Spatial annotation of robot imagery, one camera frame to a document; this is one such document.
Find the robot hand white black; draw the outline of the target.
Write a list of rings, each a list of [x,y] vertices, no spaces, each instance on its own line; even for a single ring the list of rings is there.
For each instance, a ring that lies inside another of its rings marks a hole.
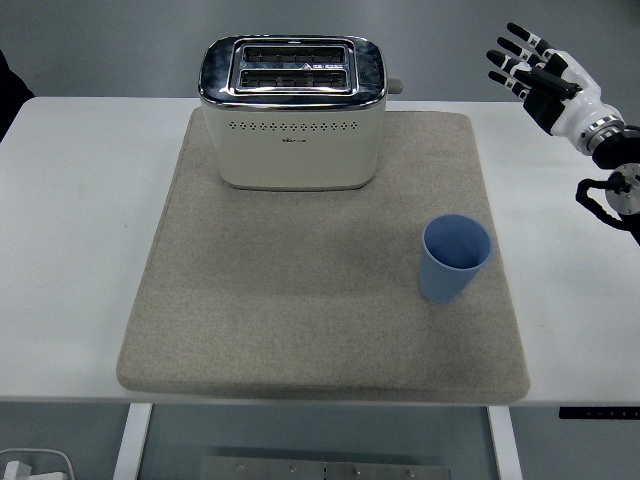
[[[489,78],[521,100],[545,133],[580,150],[596,132],[624,127],[620,112],[603,103],[600,86],[568,52],[515,23],[507,30],[517,39],[500,37],[499,48],[486,53],[496,67]]]

